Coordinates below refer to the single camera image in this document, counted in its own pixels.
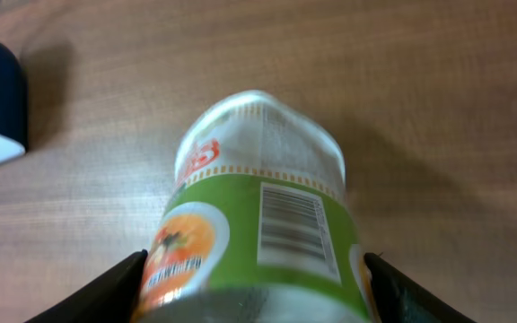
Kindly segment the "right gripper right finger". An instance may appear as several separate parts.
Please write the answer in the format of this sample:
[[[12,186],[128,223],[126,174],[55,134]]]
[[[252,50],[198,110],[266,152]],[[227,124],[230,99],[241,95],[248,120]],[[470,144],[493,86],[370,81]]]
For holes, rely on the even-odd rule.
[[[365,253],[372,294],[382,322],[475,323],[375,253]]]

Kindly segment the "instant noodle cup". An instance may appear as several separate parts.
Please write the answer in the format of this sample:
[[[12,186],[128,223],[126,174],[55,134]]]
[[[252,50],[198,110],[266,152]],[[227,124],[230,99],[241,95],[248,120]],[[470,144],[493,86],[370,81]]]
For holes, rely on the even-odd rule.
[[[377,321],[335,139],[260,91],[206,111],[180,143],[133,319]]]

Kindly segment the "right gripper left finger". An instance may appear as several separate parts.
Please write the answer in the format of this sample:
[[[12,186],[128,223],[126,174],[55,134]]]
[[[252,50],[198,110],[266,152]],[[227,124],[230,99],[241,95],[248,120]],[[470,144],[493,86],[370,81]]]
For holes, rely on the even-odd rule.
[[[26,323],[129,322],[147,251],[137,251]]]

